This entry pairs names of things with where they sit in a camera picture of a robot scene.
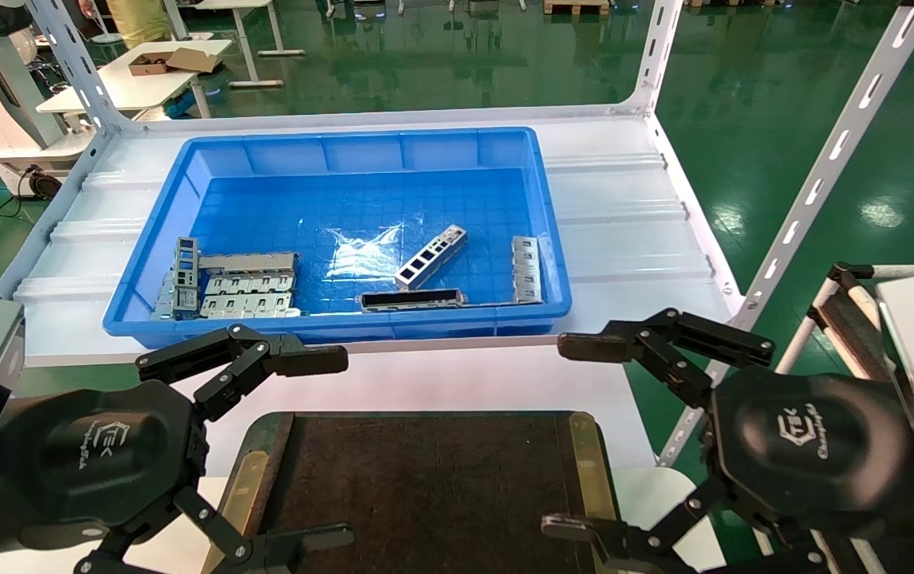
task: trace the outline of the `wooden board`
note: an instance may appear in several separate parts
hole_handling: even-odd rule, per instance
[[[574,15],[581,14],[581,7],[599,8],[599,14],[609,14],[609,0],[551,0],[543,4],[544,14],[552,14],[556,6],[570,6],[570,13]]]

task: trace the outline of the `blue plastic bin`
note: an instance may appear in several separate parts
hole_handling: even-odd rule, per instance
[[[467,244],[420,287],[459,288],[460,309],[362,313],[360,294],[456,224]],[[538,237],[543,304],[513,299],[511,239]],[[301,255],[307,316],[150,320],[179,236],[206,254]],[[570,289],[530,128],[195,138],[184,143],[110,301],[103,327],[147,348],[242,322],[309,343],[544,334]]]

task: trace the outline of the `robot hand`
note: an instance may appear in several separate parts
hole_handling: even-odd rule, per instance
[[[225,367],[195,392],[169,385]],[[122,562],[181,513],[223,551],[217,573],[292,572],[306,549],[353,541],[350,527],[243,538],[198,494],[205,421],[217,421],[269,375],[347,370],[341,346],[305,348],[293,335],[266,338],[243,324],[139,357],[141,384],[12,399],[0,417],[0,552],[68,548],[102,538],[80,574],[146,571]]]
[[[673,345],[739,369],[713,389]],[[688,406],[703,408],[709,478],[651,530],[549,515],[542,528],[550,537],[591,542],[610,568],[651,574],[693,572],[672,546],[717,505],[786,548],[771,564],[736,564],[723,574],[824,572],[811,529],[914,541],[914,432],[891,382],[775,374],[767,368],[773,342],[676,309],[614,320],[596,335],[563,334],[558,347],[571,360],[636,360]]]

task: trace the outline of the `reflective floor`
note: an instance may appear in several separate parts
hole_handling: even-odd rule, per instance
[[[354,10],[276,0],[286,47],[303,58],[258,59],[272,90],[227,90],[246,77],[237,44],[225,69],[207,80],[216,116],[372,112],[613,102],[635,83],[647,32],[645,6],[626,2],[607,18],[545,16],[538,0],[458,3],[396,0]],[[705,7],[680,16],[657,109],[735,276],[747,284],[850,94],[895,2],[795,0],[777,8]],[[228,14],[187,14],[188,28],[235,37]],[[274,47],[264,10],[246,16],[254,50]],[[0,202],[5,195],[0,193]],[[27,208],[37,217],[39,206]],[[0,273],[30,231],[0,218]],[[870,264],[914,262],[914,54],[821,217],[810,230],[756,330],[789,340],[837,259]],[[841,368],[815,339],[797,373]],[[654,441],[676,422],[680,404],[631,368]],[[43,368],[26,374],[37,391],[135,381],[128,367]],[[697,450],[682,468],[700,478]],[[720,517],[719,526],[730,526]],[[727,553],[750,546],[744,528],[720,528]]]

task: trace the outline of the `white desk leg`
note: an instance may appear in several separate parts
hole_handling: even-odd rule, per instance
[[[279,21],[276,19],[276,8],[269,3],[269,23],[272,25],[272,39],[276,42],[275,50],[259,50],[260,56],[303,56],[304,50],[283,49],[283,39],[279,36]]]
[[[191,78],[191,93],[195,94],[195,105],[199,106],[199,115],[201,117],[212,117],[212,112],[209,110],[209,100],[205,99],[205,88],[202,87],[199,77],[195,76]]]
[[[248,65],[248,81],[231,81],[232,88],[278,88],[283,85],[283,80],[259,80],[259,73],[255,70],[255,59],[252,58],[252,47],[248,43],[245,33],[245,22],[241,19],[241,10],[234,8],[234,23],[238,25],[238,37],[241,39],[241,51],[245,54],[245,65]]]
[[[177,10],[176,0],[163,0],[163,6],[166,7],[166,19],[170,22],[170,32],[173,40],[183,42],[191,40],[187,36],[187,26],[184,25],[184,18],[180,17],[180,11]]]

